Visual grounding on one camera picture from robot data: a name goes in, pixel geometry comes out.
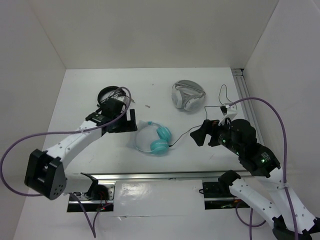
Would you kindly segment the teal white cat-ear headphones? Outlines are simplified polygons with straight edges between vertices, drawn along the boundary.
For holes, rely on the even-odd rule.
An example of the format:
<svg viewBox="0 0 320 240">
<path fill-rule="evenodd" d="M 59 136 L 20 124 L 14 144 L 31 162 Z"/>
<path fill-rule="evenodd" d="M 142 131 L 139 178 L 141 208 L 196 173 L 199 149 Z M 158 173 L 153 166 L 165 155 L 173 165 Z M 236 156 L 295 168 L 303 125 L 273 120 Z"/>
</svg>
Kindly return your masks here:
<svg viewBox="0 0 320 240">
<path fill-rule="evenodd" d="M 139 121 L 127 144 L 137 151 L 154 156 L 167 154 L 172 140 L 168 127 L 154 121 Z"/>
</svg>

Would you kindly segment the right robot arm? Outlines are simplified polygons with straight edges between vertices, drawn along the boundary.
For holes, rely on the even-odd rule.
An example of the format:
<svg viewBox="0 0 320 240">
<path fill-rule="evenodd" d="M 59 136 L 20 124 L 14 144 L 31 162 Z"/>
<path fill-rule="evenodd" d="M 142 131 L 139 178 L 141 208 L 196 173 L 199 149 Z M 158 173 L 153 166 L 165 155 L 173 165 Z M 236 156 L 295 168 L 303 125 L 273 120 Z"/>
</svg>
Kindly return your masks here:
<svg viewBox="0 0 320 240">
<path fill-rule="evenodd" d="M 284 183 L 284 171 L 274 153 L 256 139 L 256 130 L 245 119 L 205 120 L 190 136 L 203 146 L 206 135 L 210 147 L 223 146 L 238 156 L 240 164 L 268 191 L 268 200 L 251 188 L 238 173 L 229 170 L 218 179 L 223 196 L 243 200 L 272 227 L 278 240 L 310 240 L 320 231 L 320 219 L 300 201 L 291 187 Z"/>
</svg>

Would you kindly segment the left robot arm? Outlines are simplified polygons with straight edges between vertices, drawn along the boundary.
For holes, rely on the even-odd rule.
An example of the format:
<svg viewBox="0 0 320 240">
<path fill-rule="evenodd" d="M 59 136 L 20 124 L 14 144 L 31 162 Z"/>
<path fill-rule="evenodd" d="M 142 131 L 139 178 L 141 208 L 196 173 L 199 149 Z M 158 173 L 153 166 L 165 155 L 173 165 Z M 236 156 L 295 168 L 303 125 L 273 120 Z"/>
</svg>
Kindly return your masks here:
<svg viewBox="0 0 320 240">
<path fill-rule="evenodd" d="M 86 199 L 97 197 L 103 187 L 88 173 L 67 175 L 72 160 L 105 134 L 137 131 L 136 112 L 128 104 L 109 99 L 89 114 L 74 134 L 44 151 L 29 156 L 24 183 L 49 200 L 62 194 L 81 193 Z"/>
</svg>

